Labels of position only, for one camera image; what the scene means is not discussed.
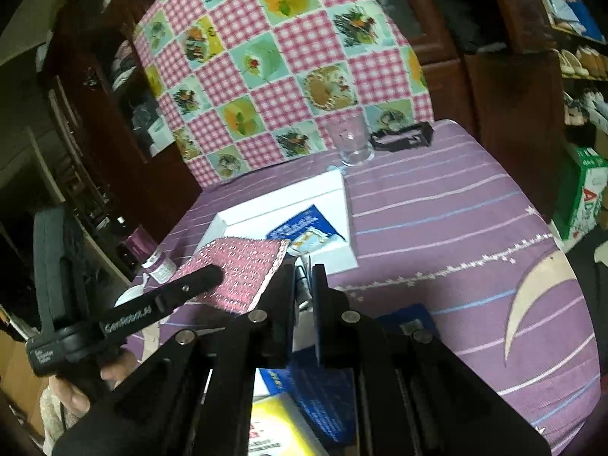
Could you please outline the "person's left hand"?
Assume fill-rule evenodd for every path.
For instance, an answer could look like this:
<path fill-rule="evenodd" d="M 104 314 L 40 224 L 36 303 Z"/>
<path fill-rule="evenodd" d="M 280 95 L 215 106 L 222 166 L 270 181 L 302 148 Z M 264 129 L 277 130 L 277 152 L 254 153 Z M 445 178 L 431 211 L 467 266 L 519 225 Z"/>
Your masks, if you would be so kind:
<path fill-rule="evenodd" d="M 81 387 L 101 387 L 104 393 L 116 389 L 138 366 L 136 356 L 126 349 L 120 350 L 115 359 L 106 361 L 90 379 L 81 378 L 76 384 L 64 376 L 53 375 L 48 379 L 48 387 L 59 399 L 61 405 L 72 415 L 82 417 L 90 411 L 92 401 Z"/>

